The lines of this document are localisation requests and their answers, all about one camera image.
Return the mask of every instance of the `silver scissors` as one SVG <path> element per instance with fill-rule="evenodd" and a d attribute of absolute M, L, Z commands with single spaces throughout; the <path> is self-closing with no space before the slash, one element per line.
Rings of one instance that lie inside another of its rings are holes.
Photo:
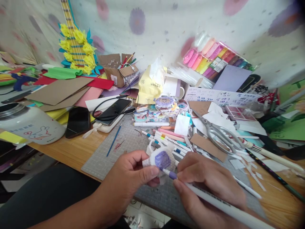
<path fill-rule="evenodd" d="M 215 125 L 213 123 L 210 123 L 207 119 L 203 118 L 200 114 L 198 114 L 196 111 L 193 110 L 193 112 L 198 116 L 198 118 L 200 119 L 200 121 L 202 121 L 202 123 L 206 126 L 207 128 L 207 136 L 208 138 L 217 146 L 218 149 L 220 149 L 222 152 L 230 154 L 230 155 L 234 155 L 236 154 L 236 150 L 241 150 L 244 151 L 246 148 L 244 146 L 244 144 L 240 141 L 240 139 L 233 134 L 230 130 L 228 130 L 227 128 Z M 226 134 L 229 134 L 233 137 L 233 140 L 231 140 L 228 136 L 226 136 L 223 132 L 225 132 Z M 232 152 L 226 150 L 223 146 L 221 146 L 219 144 L 218 141 L 216 141 L 213 137 L 212 134 L 214 134 L 215 136 L 217 136 L 226 146 L 228 146 Z"/>

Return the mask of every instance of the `cutting mat grid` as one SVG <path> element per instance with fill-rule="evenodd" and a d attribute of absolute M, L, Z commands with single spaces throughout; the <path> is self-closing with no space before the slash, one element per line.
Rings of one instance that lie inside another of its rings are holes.
<path fill-rule="evenodd" d="M 90 159 L 83 165 L 82 171 L 98 179 L 103 180 L 112 168 L 113 164 L 118 159 L 118 157 L 122 155 L 125 150 L 127 152 L 131 152 L 137 149 L 142 149 L 146 151 L 147 146 L 149 144 L 148 137 L 144 134 L 142 134 L 141 136 L 138 131 L 141 132 L 141 129 L 143 129 L 144 131 L 150 130 L 149 132 L 152 134 L 152 129 L 151 127 L 133 126 L 131 118 L 131 115 L 125 115 L 122 118 L 122 120 L 124 120 L 123 125 L 116 138 L 115 143 L 113 144 L 109 156 L 106 157 L 107 152 L 115 137 L 115 134 L 119 128 L 119 125 L 117 125 L 111 131 L 107 138 L 102 142 L 102 144 L 90 157 Z M 228 170 L 230 170 L 232 175 L 239 178 L 243 183 L 245 183 L 249 187 L 252 187 L 247 178 L 247 175 L 240 170 L 234 169 L 228 159 L 224 163 L 219 161 L 217 158 L 213 157 L 213 159 Z M 169 215 L 173 219 L 179 220 L 180 222 L 183 222 L 187 225 L 194 225 L 192 219 L 185 212 L 183 205 L 180 201 L 178 192 L 175 190 L 172 183 L 173 181 L 169 177 L 167 177 L 165 185 L 160 185 L 157 188 L 151 188 L 147 185 L 144 185 L 137 191 L 135 197 L 138 198 L 144 204 L 158 209 L 159 211 Z M 247 196 L 248 207 L 258 213 L 260 216 L 266 218 L 265 213 L 257 198 L 255 198 L 245 190 L 244 192 Z"/>

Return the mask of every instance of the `person's right hand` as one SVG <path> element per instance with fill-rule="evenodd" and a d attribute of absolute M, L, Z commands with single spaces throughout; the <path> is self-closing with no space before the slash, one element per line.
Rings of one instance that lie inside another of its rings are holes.
<path fill-rule="evenodd" d="M 178 179 L 173 181 L 185 210 L 200 228 L 247 228 L 208 202 L 201 201 L 183 182 L 197 185 L 246 211 L 246 195 L 230 171 L 200 154 L 188 152 L 178 164 Z"/>

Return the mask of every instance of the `craft table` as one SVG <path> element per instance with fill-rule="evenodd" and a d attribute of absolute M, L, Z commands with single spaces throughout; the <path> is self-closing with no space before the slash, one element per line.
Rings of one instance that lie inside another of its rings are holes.
<path fill-rule="evenodd" d="M 29 146 L 54 158 L 55 160 L 60 161 L 61 163 L 76 169 L 81 173 L 84 173 L 81 170 L 82 166 L 91 157 L 107 135 L 108 134 L 98 131 L 93 132 L 86 139 L 83 139 L 82 136 L 72 139 L 62 137 L 60 140 L 49 145 L 38 145 L 31 143 Z M 305 168 L 305 160 L 293 162 Z M 261 180 L 261 183 L 267 191 L 264 192 L 249 174 L 248 178 L 253 186 L 253 189 L 262 196 L 260 203 L 268 219 L 279 228 L 298 228 L 304 219 L 304 204 L 302 204 L 299 199 L 280 185 L 280 183 L 271 177 L 271 175 L 269 175 L 256 162 L 253 163 L 258 167 L 256 171 L 263 176 L 264 180 Z M 305 180 L 297 177 L 290 170 L 278 172 L 278 175 L 281 176 L 299 193 L 305 195 Z"/>

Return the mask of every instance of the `person's left hand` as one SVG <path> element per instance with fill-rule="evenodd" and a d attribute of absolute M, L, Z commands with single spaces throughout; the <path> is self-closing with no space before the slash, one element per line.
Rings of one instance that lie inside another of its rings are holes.
<path fill-rule="evenodd" d="M 149 156 L 143 150 L 121 155 L 102 184 L 90 196 L 100 206 L 105 217 L 103 226 L 110 226 L 124 213 L 136 191 L 144 184 L 156 187 L 160 183 L 156 166 L 143 168 L 142 161 Z"/>

